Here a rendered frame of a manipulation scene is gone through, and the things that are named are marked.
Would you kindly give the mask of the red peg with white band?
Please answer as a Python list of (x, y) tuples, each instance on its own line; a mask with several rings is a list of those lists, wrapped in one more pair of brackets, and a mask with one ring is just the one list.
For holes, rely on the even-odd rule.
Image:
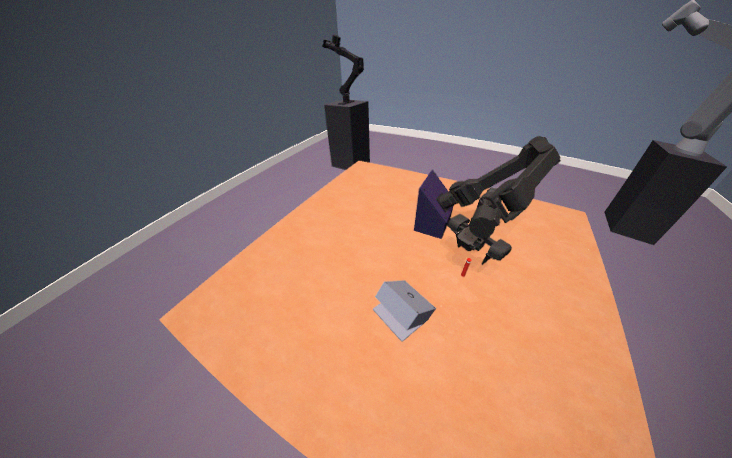
[(464, 268), (463, 268), (463, 271), (461, 273), (461, 277), (464, 277), (467, 274), (467, 271), (469, 269), (469, 266), (471, 264), (471, 261), (472, 261), (471, 258), (467, 258), (466, 263), (465, 263)]

